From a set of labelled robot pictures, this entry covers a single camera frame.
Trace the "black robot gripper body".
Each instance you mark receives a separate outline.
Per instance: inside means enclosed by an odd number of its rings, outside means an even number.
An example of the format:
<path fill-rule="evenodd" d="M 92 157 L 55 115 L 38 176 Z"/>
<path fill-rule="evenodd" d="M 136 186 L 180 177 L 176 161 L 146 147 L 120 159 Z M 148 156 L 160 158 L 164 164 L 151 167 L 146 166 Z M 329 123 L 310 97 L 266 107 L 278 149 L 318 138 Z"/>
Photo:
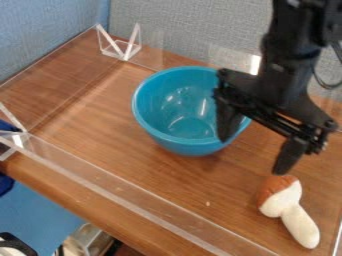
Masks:
<path fill-rule="evenodd" d="M 318 58 L 262 59 L 259 73 L 222 68 L 213 98 L 222 97 L 242 113 L 278 134 L 309 142 L 305 154 L 318 154 L 327 137 L 338 128 L 337 121 L 313 102 L 307 85 L 317 76 Z"/>

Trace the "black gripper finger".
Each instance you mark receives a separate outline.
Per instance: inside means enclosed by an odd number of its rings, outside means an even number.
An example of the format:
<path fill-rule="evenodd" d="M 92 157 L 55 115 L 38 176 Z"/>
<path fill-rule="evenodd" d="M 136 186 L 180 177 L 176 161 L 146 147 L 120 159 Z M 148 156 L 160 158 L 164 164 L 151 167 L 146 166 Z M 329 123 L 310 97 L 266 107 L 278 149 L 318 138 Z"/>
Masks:
<path fill-rule="evenodd" d="M 273 167 L 274 175 L 286 175 L 306 153 L 309 142 L 299 137 L 290 137 L 282 147 Z"/>
<path fill-rule="evenodd" d="M 215 98 L 217 104 L 217 134 L 222 142 L 226 142 L 237 133 L 243 119 L 242 113 L 222 97 Z"/>

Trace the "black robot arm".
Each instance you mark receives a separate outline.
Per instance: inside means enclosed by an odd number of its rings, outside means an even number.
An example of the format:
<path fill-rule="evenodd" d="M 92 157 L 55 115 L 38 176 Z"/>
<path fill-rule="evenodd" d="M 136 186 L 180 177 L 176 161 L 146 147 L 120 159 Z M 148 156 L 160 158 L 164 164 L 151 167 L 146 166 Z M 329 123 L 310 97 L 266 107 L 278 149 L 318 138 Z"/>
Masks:
<path fill-rule="evenodd" d="M 213 98 L 217 134 L 227 141 L 245 117 L 286 137 L 273 173 L 286 174 L 305 154 L 319 153 L 337 121 L 313 102 L 307 85 L 317 78 L 322 48 L 342 48 L 342 0 L 273 0 L 269 31 L 261 43 L 255 76 L 222 68 Z"/>

